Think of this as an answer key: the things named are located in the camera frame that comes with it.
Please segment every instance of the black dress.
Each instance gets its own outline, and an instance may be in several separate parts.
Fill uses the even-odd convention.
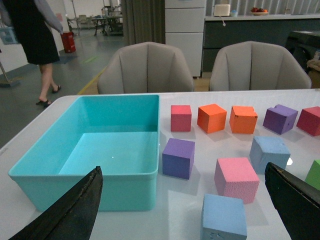
[[[51,30],[34,0],[2,0],[28,63],[45,65],[59,61]]]

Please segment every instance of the white cabinet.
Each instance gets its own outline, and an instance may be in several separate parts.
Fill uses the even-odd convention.
[[[168,32],[165,34],[167,44],[181,49],[192,76],[201,75],[203,32]]]
[[[165,0],[166,9],[206,8],[206,0]]]
[[[206,0],[165,1],[165,43],[182,50],[193,77],[201,76]]]

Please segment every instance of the red foam cube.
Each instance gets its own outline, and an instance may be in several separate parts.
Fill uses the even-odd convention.
[[[190,105],[171,106],[171,132],[191,131],[191,107]]]
[[[296,126],[312,136],[320,135],[320,106],[302,109]]]

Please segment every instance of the foam cube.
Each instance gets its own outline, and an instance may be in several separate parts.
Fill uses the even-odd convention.
[[[255,172],[264,174],[269,162],[286,169],[290,152],[280,137],[254,136],[249,156]]]
[[[263,126],[281,135],[294,127],[297,115],[297,110],[278,104],[266,110]]]
[[[191,117],[190,105],[172,105],[171,132],[190,132]]]
[[[229,124],[234,134],[253,134],[257,120],[252,106],[232,106]]]
[[[162,153],[162,173],[189,179],[195,161],[195,142],[170,138]]]
[[[305,182],[320,190],[320,160],[313,161],[310,170],[306,175]]]
[[[200,106],[198,108],[198,126],[207,134],[225,129],[227,111],[217,104]]]
[[[201,240],[245,240],[247,223],[242,199],[205,194],[201,213]]]
[[[249,204],[255,200],[260,180],[248,158],[237,157],[217,160],[214,182],[219,195]]]
[[[320,135],[320,106],[302,109],[296,126],[312,136]]]

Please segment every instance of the green foam cube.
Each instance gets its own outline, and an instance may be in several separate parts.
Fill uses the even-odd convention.
[[[305,178],[305,182],[320,190],[320,159],[313,161]]]

